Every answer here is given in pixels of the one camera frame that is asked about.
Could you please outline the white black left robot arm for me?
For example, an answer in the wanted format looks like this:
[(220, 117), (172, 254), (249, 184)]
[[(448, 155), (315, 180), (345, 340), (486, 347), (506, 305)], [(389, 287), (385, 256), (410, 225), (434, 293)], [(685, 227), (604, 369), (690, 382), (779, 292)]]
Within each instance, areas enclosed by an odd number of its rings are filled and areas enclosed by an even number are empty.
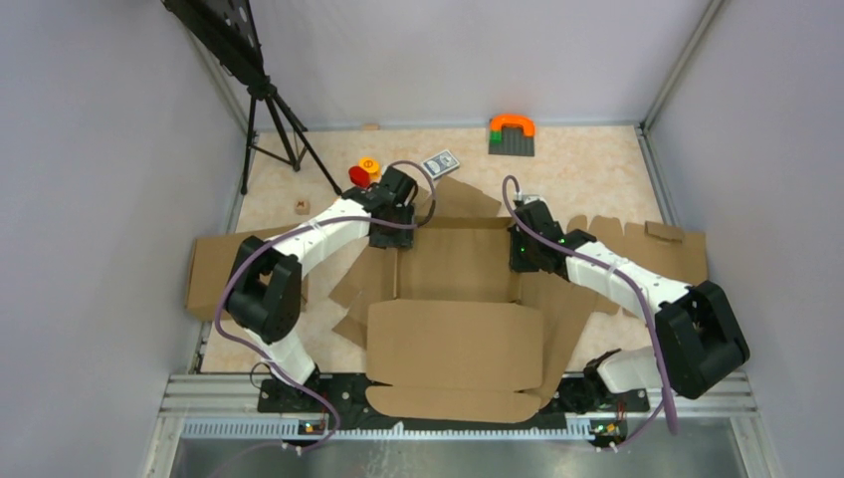
[(282, 400), (295, 411), (315, 406), (319, 386), (315, 361), (295, 327), (302, 310), (303, 282), (321, 262), (359, 239), (381, 248), (408, 248), (418, 228), (413, 201), (417, 182), (391, 164), (378, 181), (342, 192), (322, 213), (293, 229), (244, 239), (214, 313), (219, 335), (228, 314), (247, 337), (241, 345), (259, 355), (283, 385)]

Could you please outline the large cardboard box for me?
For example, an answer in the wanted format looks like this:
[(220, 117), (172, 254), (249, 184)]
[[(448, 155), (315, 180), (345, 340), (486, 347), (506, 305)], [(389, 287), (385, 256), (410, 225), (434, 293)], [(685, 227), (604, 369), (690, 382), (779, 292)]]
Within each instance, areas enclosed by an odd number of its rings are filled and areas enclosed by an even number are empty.
[(439, 218), (406, 250), (366, 248), (331, 291), (379, 413), (489, 423), (548, 405), (595, 295), (510, 267), (510, 220)]

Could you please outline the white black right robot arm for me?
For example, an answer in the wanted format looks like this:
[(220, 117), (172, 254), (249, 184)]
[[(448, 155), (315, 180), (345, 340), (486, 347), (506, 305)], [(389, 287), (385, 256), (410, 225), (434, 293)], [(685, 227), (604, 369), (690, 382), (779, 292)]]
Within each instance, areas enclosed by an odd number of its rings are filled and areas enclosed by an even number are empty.
[(580, 229), (564, 232), (539, 196), (519, 195), (509, 207), (511, 268), (543, 271), (589, 289), (635, 317), (652, 333), (648, 347), (593, 360), (583, 384), (586, 402), (609, 410), (633, 389), (669, 388), (697, 399), (750, 358), (726, 292), (704, 280), (670, 279), (613, 252)]

